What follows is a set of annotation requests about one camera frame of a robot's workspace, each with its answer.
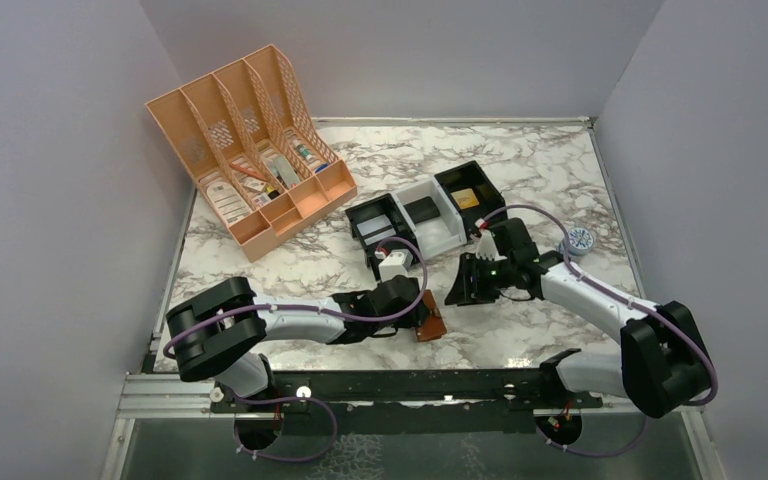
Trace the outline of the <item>brown leather card holder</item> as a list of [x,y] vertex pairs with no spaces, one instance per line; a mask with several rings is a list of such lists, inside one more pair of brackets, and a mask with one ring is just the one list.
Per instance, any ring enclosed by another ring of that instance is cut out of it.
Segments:
[[431,290],[424,292],[423,302],[429,310],[429,316],[421,326],[414,328],[416,340],[420,343],[438,340],[447,333],[442,314]]

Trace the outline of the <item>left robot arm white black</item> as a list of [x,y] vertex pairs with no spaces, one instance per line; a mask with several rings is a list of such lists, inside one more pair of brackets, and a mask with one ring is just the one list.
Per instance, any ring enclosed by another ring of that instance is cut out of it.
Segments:
[[184,382],[214,379],[250,410],[273,401],[268,360],[254,353],[268,341],[307,340],[323,345],[359,343],[386,328],[419,327],[429,318],[420,282],[397,275],[372,290],[335,293],[319,300],[280,299],[232,277],[173,307],[163,348]]

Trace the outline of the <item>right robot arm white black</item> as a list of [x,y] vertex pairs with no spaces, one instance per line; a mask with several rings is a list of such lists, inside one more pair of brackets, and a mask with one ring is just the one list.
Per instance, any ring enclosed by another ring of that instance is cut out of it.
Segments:
[[586,275],[562,254],[541,253],[519,218],[480,223],[478,248],[459,258],[447,306],[490,304],[516,288],[578,315],[614,340],[614,354],[567,350],[544,361],[539,398],[560,407],[578,392],[629,399],[661,418],[716,390],[713,364],[690,310],[658,305]]

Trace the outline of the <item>white card in black bin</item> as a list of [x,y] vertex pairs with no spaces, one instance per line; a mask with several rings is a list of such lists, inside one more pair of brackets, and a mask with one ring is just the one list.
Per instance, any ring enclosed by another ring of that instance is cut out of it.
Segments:
[[392,229],[392,223],[385,215],[379,215],[378,217],[358,224],[359,235],[364,239],[385,234]]

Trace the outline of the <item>gold card in black bin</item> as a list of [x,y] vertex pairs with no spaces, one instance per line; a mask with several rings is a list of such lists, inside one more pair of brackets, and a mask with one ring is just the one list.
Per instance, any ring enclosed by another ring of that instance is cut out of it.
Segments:
[[472,188],[452,191],[451,196],[459,210],[467,210],[480,205],[480,200]]

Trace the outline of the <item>white bin middle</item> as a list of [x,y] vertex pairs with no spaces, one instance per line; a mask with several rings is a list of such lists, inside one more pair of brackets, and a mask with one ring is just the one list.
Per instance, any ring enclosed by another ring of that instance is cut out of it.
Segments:
[[[409,227],[416,235],[419,250],[425,259],[461,247],[466,243],[462,220],[435,178],[428,178],[398,188],[391,194],[404,214]],[[404,205],[425,196],[434,199],[440,210],[440,217],[415,225],[405,211]]]

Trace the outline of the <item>black bin left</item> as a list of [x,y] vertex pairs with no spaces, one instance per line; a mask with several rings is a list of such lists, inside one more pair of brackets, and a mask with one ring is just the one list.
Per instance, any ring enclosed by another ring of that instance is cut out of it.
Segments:
[[360,244],[365,255],[365,265],[372,271],[376,281],[381,280],[381,274],[380,260],[375,256],[375,251],[382,240],[398,237],[418,247],[416,235],[390,193],[349,207],[345,214],[351,236]]

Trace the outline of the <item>black bin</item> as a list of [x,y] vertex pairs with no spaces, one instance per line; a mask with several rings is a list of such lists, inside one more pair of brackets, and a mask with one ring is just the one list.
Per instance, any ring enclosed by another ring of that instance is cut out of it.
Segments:
[[476,161],[469,161],[434,175],[455,206],[467,240],[478,235],[476,222],[506,205],[501,192]]
[[418,247],[416,235],[390,193],[349,207],[345,214],[351,236],[360,244],[365,255],[365,265],[372,271],[376,281],[381,280],[381,274],[380,260],[375,256],[375,251],[382,240],[398,237]]

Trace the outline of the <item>black object in white bin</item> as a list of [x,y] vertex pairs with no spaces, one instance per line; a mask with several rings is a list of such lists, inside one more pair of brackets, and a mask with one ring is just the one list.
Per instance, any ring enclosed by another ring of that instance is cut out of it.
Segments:
[[406,203],[404,209],[415,225],[440,217],[440,210],[434,199],[430,196]]

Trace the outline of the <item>black bin right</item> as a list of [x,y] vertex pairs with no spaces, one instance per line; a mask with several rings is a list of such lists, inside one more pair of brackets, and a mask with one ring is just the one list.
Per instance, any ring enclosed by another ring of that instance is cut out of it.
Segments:
[[455,206],[467,240],[478,235],[476,222],[506,205],[501,192],[476,161],[469,161],[434,175]]

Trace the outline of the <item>blue white small jar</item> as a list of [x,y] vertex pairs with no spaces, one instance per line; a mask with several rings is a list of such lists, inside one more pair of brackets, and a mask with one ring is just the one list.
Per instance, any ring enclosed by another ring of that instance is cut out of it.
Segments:
[[573,261],[579,261],[595,247],[596,239],[593,233],[584,227],[571,228],[565,240],[561,240],[558,251],[567,254]]

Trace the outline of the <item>orange plastic file organizer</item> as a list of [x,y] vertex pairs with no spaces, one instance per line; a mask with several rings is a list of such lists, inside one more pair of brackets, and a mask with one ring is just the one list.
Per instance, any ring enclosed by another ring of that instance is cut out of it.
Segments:
[[254,262],[357,194],[288,57],[267,45],[146,104],[199,193]]

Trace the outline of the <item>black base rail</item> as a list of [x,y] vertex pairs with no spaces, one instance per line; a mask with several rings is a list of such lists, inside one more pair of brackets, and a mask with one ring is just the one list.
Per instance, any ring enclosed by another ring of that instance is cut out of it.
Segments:
[[277,371],[258,405],[216,385],[210,411],[245,430],[288,436],[502,432],[532,434],[534,415],[598,409],[537,368],[381,371]]

